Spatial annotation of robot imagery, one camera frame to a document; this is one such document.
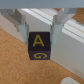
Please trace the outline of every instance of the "black cube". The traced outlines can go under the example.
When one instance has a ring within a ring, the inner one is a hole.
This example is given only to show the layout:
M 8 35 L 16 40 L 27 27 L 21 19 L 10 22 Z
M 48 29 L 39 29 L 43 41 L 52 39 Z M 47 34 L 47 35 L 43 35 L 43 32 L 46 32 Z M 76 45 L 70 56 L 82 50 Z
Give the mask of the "black cube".
M 31 60 L 50 60 L 50 32 L 30 32 L 28 53 Z

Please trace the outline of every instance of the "brown surface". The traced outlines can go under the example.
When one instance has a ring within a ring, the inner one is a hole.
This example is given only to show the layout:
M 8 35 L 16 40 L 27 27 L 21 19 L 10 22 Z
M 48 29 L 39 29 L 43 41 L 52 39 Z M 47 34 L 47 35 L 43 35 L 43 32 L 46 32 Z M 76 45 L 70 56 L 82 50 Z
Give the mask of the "brown surface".
M 73 17 L 73 19 L 77 20 L 78 22 L 81 22 L 84 24 L 84 8 L 78 8 L 76 15 Z
M 26 45 L 0 30 L 0 84 L 60 84 L 65 77 L 84 84 L 51 60 L 31 61 Z

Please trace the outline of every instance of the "cube front face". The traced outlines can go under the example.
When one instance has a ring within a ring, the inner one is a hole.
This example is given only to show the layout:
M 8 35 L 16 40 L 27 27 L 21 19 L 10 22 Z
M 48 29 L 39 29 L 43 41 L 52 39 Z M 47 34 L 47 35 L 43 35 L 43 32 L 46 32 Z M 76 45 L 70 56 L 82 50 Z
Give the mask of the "cube front face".
M 30 32 L 28 53 L 31 60 L 49 60 L 51 53 L 50 32 Z

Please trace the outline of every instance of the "cube top face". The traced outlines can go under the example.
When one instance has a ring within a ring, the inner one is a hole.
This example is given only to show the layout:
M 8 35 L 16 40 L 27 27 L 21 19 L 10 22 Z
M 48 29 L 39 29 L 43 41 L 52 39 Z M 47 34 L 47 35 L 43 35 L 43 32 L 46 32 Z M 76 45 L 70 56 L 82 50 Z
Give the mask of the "cube top face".
M 30 32 L 28 51 L 50 51 L 50 32 Z

